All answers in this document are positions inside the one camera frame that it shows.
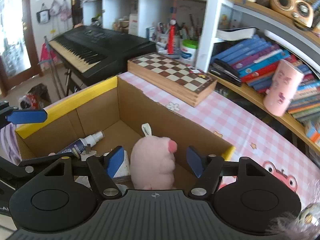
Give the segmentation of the small white charger adapter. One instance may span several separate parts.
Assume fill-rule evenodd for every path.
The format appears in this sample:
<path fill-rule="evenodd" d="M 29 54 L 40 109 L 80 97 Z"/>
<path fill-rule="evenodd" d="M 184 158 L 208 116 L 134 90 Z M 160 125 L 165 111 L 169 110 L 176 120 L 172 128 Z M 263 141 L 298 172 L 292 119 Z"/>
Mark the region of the small white charger adapter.
<path fill-rule="evenodd" d="M 91 156 L 95 156 L 97 152 L 95 150 L 92 150 L 91 145 L 88 144 L 85 146 L 84 151 L 80 154 L 81 161 L 86 161 L 87 158 Z"/>

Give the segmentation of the white plastic bottle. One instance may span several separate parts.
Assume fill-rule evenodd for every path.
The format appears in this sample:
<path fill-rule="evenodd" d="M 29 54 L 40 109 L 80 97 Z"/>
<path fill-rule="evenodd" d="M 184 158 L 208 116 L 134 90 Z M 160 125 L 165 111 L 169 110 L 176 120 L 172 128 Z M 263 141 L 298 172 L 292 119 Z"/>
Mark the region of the white plastic bottle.
<path fill-rule="evenodd" d="M 94 133 L 92 135 L 88 135 L 85 138 L 79 138 L 76 141 L 72 142 L 59 152 L 57 154 L 63 154 L 63 153 L 73 153 L 77 157 L 79 157 L 82 152 L 84 152 L 86 146 L 95 146 L 101 139 L 104 138 L 104 134 L 102 131 L 99 131 L 97 133 Z"/>

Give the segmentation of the pink plush pig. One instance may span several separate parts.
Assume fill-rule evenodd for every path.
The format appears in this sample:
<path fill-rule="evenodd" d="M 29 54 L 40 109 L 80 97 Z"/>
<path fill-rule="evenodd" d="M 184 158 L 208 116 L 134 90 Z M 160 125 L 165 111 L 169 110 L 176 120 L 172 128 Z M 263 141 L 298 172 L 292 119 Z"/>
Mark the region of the pink plush pig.
<path fill-rule="evenodd" d="M 174 185 L 177 143 L 168 137 L 152 135 L 151 126 L 142 124 L 144 137 L 130 155 L 131 181 L 136 190 L 171 190 Z"/>

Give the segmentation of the white charger plug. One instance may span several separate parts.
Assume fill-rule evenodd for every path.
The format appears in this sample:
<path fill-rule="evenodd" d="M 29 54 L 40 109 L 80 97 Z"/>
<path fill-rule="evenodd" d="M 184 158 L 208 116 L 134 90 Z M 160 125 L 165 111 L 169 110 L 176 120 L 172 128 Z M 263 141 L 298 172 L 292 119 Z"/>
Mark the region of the white charger plug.
<path fill-rule="evenodd" d="M 114 180 L 127 179 L 130 176 L 130 163 L 127 151 L 122 147 L 114 150 L 115 152 L 108 160 L 106 172 Z"/>

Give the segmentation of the pink checkered tablecloth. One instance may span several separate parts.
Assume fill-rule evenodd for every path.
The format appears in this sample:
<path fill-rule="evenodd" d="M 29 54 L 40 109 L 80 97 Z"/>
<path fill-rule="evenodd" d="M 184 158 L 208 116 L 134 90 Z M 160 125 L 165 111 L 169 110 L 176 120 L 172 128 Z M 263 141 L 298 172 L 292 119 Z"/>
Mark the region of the pink checkered tablecloth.
<path fill-rule="evenodd" d="M 142 90 L 153 101 L 233 145 L 235 150 L 230 161 L 250 157 L 297 193 L 303 206 L 319 201 L 319 168 L 278 132 L 243 108 L 216 92 L 191 107 L 131 73 L 118 77 Z M 23 159 L 16 128 L 8 126 L 1 130 L 1 156 L 18 164 Z"/>

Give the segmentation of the yellow cardboard box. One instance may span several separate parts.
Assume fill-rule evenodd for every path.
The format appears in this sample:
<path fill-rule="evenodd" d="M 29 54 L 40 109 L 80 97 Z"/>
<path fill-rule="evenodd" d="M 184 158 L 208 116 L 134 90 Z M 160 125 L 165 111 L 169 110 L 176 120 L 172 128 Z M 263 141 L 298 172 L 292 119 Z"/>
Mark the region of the yellow cardboard box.
<path fill-rule="evenodd" d="M 98 154 L 117 146 L 131 152 L 143 136 L 142 124 L 148 123 L 154 135 L 169 137 L 177 143 L 175 187 L 188 191 L 196 181 L 185 157 L 189 146 L 203 155 L 219 155 L 225 160 L 229 160 L 235 150 L 221 137 L 153 101 L 121 77 L 113 77 L 60 100 L 48 107 L 47 114 L 44 123 L 16 128 L 22 159 L 59 152 L 71 142 L 99 131 L 104 137 L 94 146 Z"/>

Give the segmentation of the wooden chessboard box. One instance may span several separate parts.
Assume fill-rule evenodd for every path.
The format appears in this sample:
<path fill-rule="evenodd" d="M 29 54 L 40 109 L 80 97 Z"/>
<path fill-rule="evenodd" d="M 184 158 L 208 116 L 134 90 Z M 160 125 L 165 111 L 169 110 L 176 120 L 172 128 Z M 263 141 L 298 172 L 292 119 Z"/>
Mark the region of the wooden chessboard box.
<path fill-rule="evenodd" d="M 204 72 L 158 53 L 129 59 L 127 70 L 192 107 L 209 96 L 217 83 Z"/>

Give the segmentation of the black electronic keyboard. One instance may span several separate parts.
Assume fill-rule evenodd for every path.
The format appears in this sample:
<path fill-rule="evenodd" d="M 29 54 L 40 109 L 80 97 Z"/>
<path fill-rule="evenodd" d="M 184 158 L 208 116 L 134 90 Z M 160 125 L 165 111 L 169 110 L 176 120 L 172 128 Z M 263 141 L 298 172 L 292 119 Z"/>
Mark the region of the black electronic keyboard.
<path fill-rule="evenodd" d="M 80 26 L 48 42 L 86 86 L 127 71 L 127 61 L 156 52 L 146 38 L 94 26 Z"/>

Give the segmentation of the lower orange blue box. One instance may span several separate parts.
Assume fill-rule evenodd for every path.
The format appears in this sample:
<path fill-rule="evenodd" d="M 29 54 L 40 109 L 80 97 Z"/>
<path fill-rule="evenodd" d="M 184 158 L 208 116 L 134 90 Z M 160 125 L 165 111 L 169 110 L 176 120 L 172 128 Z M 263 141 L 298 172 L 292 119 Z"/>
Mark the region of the lower orange blue box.
<path fill-rule="evenodd" d="M 316 145 L 320 142 L 320 124 L 319 119 L 309 120 L 305 126 L 305 135 Z"/>

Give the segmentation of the row of leaning books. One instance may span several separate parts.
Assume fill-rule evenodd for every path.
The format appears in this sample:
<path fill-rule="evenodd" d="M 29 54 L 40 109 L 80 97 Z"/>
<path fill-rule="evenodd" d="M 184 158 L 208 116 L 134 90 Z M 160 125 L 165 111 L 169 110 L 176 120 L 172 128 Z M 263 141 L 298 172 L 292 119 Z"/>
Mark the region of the row of leaning books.
<path fill-rule="evenodd" d="M 243 39 L 213 55 L 209 71 L 235 86 L 246 84 L 266 96 L 280 60 L 288 61 L 304 74 L 285 113 L 301 123 L 318 119 L 319 74 L 287 50 L 284 42 L 276 43 L 259 35 Z"/>

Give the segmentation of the white cream jar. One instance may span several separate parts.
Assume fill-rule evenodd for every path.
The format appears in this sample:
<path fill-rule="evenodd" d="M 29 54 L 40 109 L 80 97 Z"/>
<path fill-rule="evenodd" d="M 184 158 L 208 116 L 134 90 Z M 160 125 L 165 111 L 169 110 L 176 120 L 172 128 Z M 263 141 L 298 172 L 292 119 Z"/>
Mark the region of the white cream jar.
<path fill-rule="evenodd" d="M 180 46 L 180 59 L 184 64 L 195 67 L 199 42 L 195 40 L 183 40 Z"/>

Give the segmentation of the pink cylindrical container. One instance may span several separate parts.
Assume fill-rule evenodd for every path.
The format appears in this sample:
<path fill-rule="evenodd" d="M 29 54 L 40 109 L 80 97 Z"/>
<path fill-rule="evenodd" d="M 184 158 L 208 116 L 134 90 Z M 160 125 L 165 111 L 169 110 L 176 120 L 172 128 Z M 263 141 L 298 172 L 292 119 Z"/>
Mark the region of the pink cylindrical container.
<path fill-rule="evenodd" d="M 304 74 L 293 64 L 280 60 L 263 104 L 274 116 L 283 116 L 293 99 Z"/>

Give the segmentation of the wooden retro radio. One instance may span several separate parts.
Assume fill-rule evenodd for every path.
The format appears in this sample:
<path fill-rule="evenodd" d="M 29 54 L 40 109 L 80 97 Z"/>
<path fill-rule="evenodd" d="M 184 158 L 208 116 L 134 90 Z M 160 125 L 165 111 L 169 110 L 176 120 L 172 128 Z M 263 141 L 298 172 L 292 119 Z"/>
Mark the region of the wooden retro radio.
<path fill-rule="evenodd" d="M 303 27 L 311 28 L 313 8 L 304 0 L 270 0 L 271 9 Z"/>

